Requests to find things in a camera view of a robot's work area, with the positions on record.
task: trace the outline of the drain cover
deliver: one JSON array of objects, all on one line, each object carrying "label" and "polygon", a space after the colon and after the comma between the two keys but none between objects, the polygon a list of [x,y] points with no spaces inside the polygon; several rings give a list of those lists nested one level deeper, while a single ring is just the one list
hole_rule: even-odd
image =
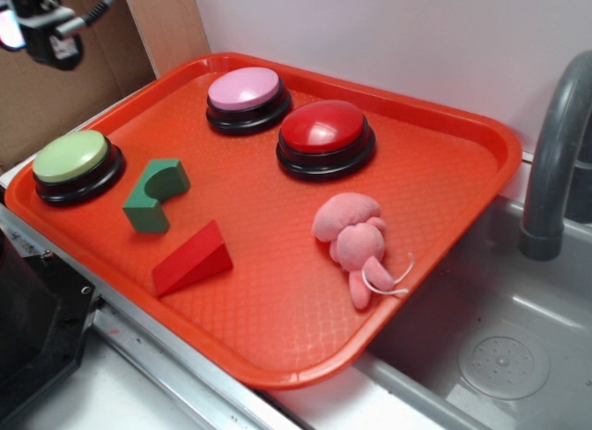
[{"label": "drain cover", "polygon": [[459,349],[462,376],[495,399],[521,399],[549,377],[549,356],[526,331],[507,325],[477,330]]}]

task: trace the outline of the tray rim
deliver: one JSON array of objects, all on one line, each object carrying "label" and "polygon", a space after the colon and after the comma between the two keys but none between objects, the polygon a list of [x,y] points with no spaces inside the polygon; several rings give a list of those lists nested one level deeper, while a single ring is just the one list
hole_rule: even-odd
[{"label": "tray rim", "polygon": [[[288,76],[305,76],[310,83],[321,83],[330,85],[332,92],[339,92],[339,95],[355,94],[358,97],[362,97],[362,100],[356,100],[356,104],[364,110],[364,107],[373,102],[375,99],[380,99],[384,105],[392,106],[390,110],[400,112],[402,109],[408,112],[415,112],[415,114],[426,113],[431,117],[438,116],[437,118],[442,120],[455,119],[457,122],[461,122],[467,125],[467,128],[477,129],[481,131],[477,133],[483,137],[483,141],[478,142],[479,144],[486,147],[492,155],[496,158],[498,163],[498,173],[495,177],[490,180],[485,186],[481,188],[481,191],[471,200],[470,203],[465,205],[464,210],[459,214],[455,220],[448,225],[443,231],[442,235],[432,243],[431,247],[427,251],[430,253],[431,250],[439,250],[437,258],[428,262],[427,260],[418,261],[416,267],[413,269],[415,274],[419,273],[424,277],[429,273],[431,269],[439,262],[441,257],[452,247],[452,245],[461,237],[461,235],[470,227],[477,217],[487,208],[489,203],[496,197],[499,191],[503,188],[506,182],[512,177],[520,163],[522,162],[522,146],[518,141],[517,137],[511,129],[505,125],[499,123],[488,117],[479,116],[476,114],[468,113],[460,109],[451,108],[442,104],[434,104],[420,99],[412,98],[409,96],[396,94],[395,92],[388,92],[379,90],[377,88],[365,86],[362,84],[352,83],[346,80],[335,79],[326,75],[315,73],[312,71],[299,69],[287,65],[281,65],[279,63],[270,62],[258,57],[250,55],[235,54],[235,53],[220,53],[206,55],[193,59],[179,67],[168,72],[162,78],[152,82],[145,86],[130,98],[122,101],[116,106],[112,107],[104,114],[100,115],[96,119],[90,121],[83,128],[92,129],[97,126],[101,126],[101,131],[104,135],[109,135],[113,130],[121,126],[123,123],[136,117],[138,108],[148,108],[160,98],[162,98],[163,91],[164,95],[168,95],[175,91],[177,88],[187,82],[187,79],[194,79],[198,76],[205,75],[208,73],[219,72],[221,68],[224,70],[234,66],[234,68],[242,68],[242,66],[266,66],[276,70],[282,79]],[[290,79],[285,78],[287,86],[289,86]],[[126,117],[126,121],[121,120],[121,115],[127,113],[133,114],[133,117]],[[405,117],[394,117],[398,120],[405,121]],[[433,118],[426,120],[427,125],[436,124]],[[430,126],[422,126],[427,129],[435,129]],[[438,127],[435,129],[439,132],[447,133],[446,130]],[[488,136],[494,132],[497,134],[495,139],[490,139]],[[472,132],[471,136],[468,132],[461,132],[454,130],[456,137],[475,141],[475,133]],[[37,229],[40,233],[62,248],[64,251],[69,252],[68,248],[72,249],[72,241],[66,234],[61,234],[58,227],[47,225],[42,218],[27,211],[26,205],[20,202],[19,191],[25,190],[21,182],[29,176],[31,173],[32,164],[28,164],[21,169],[14,177],[11,184],[8,186],[6,191],[6,205],[11,211],[15,212],[18,216],[22,217],[28,224]],[[109,267],[108,264],[102,260],[96,258],[93,255],[86,253],[84,255],[85,263],[80,262],[100,278],[105,283],[108,283],[112,288],[119,291],[129,300],[133,301],[134,304],[144,309],[154,319],[167,326],[167,315],[173,313],[176,316],[180,316],[179,313],[170,309],[165,304],[158,301],[158,299],[152,296],[143,295],[145,299],[142,300],[142,304],[137,302],[138,288],[133,287],[129,284],[129,279],[126,275],[121,274],[115,268]],[[110,281],[105,279],[105,274],[108,275]],[[416,289],[420,283],[416,284],[413,289]],[[252,362],[248,362],[249,368],[245,367],[238,368],[233,366],[233,362],[236,358],[229,358],[228,354],[221,354],[216,351],[209,351],[207,348],[215,347],[218,344],[217,338],[211,336],[205,330],[200,327],[196,327],[189,323],[184,317],[181,324],[176,324],[178,334],[181,338],[188,341],[196,350],[210,358],[214,356],[213,361],[221,366],[222,369],[227,370],[231,375],[239,378],[240,381],[258,388],[293,388],[293,387],[304,387],[310,385],[313,382],[324,379],[329,375],[337,373],[339,370],[346,368],[351,362],[353,362],[365,349],[366,345],[372,340],[372,338],[380,331],[382,326],[397,312],[404,302],[398,298],[385,297],[378,303],[376,308],[368,315],[366,321],[363,323],[358,330],[351,336],[350,340],[335,354],[322,362],[309,367],[307,369],[299,371],[269,371],[261,369],[255,366]],[[195,335],[198,330],[199,338],[186,339],[188,333]],[[198,341],[201,348],[195,345],[195,341]]]}]

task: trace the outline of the plush toy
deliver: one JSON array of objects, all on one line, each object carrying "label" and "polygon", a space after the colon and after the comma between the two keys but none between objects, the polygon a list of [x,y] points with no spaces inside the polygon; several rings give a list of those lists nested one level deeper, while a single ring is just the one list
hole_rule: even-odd
[{"label": "plush toy", "polygon": [[322,242],[330,242],[331,259],[350,273],[351,299],[359,310],[368,305],[372,291],[386,295],[406,292],[393,288],[413,268],[412,254],[409,268],[397,280],[382,265],[387,224],[380,218],[381,212],[371,197],[343,192],[329,199],[314,217],[313,234]]}]

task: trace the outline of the gray sink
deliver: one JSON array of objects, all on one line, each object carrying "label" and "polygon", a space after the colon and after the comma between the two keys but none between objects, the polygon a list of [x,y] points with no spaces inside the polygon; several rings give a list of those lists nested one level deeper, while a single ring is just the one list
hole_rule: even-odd
[{"label": "gray sink", "polygon": [[521,215],[492,203],[357,363],[450,428],[592,428],[592,234],[530,261]]}]

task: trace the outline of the wooden block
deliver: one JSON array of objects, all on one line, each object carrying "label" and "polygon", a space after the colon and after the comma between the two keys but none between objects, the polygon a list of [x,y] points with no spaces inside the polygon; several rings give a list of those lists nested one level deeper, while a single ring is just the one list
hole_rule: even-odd
[{"label": "wooden block", "polygon": [[187,191],[190,185],[179,159],[151,160],[123,205],[123,211],[136,231],[164,233],[169,224],[162,203]]},{"label": "wooden block", "polygon": [[154,268],[156,294],[164,296],[230,268],[224,238],[212,220]]}]

